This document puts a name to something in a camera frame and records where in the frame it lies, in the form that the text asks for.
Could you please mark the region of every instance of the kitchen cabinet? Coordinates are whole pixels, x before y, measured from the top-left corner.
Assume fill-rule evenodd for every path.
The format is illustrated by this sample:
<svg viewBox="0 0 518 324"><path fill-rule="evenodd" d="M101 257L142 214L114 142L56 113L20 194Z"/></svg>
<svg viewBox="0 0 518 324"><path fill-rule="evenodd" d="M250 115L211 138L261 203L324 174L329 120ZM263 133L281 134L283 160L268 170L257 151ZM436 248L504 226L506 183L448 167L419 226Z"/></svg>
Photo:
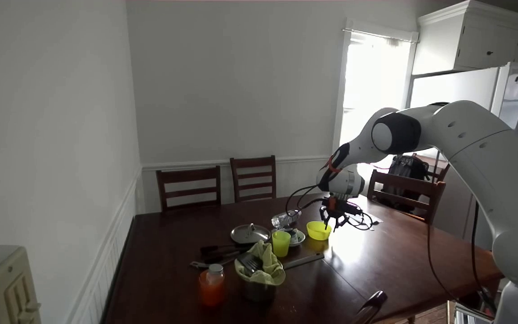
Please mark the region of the kitchen cabinet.
<svg viewBox="0 0 518 324"><path fill-rule="evenodd" d="M518 12L480 1L419 17L414 73L475 70L518 61Z"/></svg>

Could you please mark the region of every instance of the chair back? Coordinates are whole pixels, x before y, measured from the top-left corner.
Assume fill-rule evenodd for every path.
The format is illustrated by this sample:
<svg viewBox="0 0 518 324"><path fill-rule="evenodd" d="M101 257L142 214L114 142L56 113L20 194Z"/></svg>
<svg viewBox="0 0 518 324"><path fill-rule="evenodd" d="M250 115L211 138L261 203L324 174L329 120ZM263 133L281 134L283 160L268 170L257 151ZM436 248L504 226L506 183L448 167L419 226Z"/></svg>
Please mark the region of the chair back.
<svg viewBox="0 0 518 324"><path fill-rule="evenodd" d="M277 197L275 154L230 158L236 201Z"/></svg>
<svg viewBox="0 0 518 324"><path fill-rule="evenodd" d="M452 163L448 160L439 160L434 156L425 156L414 152L416 158L423 160L428 165L428 178L437 181L445 181L446 172L450 170Z"/></svg>
<svg viewBox="0 0 518 324"><path fill-rule="evenodd" d="M157 170L162 212L221 205L220 165L189 170Z"/></svg>
<svg viewBox="0 0 518 324"><path fill-rule="evenodd" d="M445 181L425 181L374 169L369 179L367 197L401 208L430 223L445 185Z"/></svg>

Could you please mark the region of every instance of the dining table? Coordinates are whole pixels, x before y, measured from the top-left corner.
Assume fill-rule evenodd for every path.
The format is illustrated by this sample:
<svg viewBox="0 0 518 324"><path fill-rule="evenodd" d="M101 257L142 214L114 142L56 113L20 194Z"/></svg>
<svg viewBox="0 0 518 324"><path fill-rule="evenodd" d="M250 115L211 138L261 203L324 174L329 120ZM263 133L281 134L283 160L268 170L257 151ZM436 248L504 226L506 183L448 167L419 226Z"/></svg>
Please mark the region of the dining table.
<svg viewBox="0 0 518 324"><path fill-rule="evenodd" d="M337 226L328 241L308 235L292 246L279 259L283 264L317 259L288 268L270 300L250 300L245 295L248 282L234 262L225 262L225 300L204 305L202 269L189 266L200 257L200 248L232 244L230 232L241 224L272 230L272 217L293 203L277 197L178 214L137 214L103 322L356 322L376 291L383 291L387 300L374 320L392 322L477 293L482 286L493 287L502 278L489 250L472 248L470 241L360 196L349 203L369 214L374 224ZM306 232L306 223L320 219L320 210L320 203L306 206L295 228Z"/></svg>

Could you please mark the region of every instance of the window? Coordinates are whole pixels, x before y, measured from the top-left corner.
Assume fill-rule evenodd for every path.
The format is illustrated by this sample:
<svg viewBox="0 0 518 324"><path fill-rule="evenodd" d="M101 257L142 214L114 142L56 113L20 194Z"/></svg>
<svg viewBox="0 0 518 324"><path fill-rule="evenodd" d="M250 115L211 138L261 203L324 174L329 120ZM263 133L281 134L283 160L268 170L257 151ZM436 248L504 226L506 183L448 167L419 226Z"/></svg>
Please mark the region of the window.
<svg viewBox="0 0 518 324"><path fill-rule="evenodd" d="M403 107L410 77L414 35L351 30L346 52L346 82L335 143L353 140L380 107Z"/></svg>

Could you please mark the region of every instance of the bowl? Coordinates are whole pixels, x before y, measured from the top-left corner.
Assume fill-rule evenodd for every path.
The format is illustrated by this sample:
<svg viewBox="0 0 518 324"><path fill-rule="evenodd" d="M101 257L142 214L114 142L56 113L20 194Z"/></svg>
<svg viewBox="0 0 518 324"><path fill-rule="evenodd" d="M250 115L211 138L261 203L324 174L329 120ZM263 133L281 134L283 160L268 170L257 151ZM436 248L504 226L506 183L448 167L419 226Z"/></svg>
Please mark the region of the bowl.
<svg viewBox="0 0 518 324"><path fill-rule="evenodd" d="M268 228L256 224L256 223L243 223L236 228L230 230L230 239L238 244L238 246L252 246L257 241L268 241L270 239L270 232Z"/></svg>
<svg viewBox="0 0 518 324"><path fill-rule="evenodd" d="M308 235L311 239L326 241L326 239L329 239L329 233L331 233L331 226L328 226L324 221L310 221L308 223Z"/></svg>
<svg viewBox="0 0 518 324"><path fill-rule="evenodd" d="M304 232L301 232L299 228L284 228L288 233L292 233L292 242L290 242L290 246L299 246L299 244L302 244L304 241L306 241L306 233Z"/></svg>

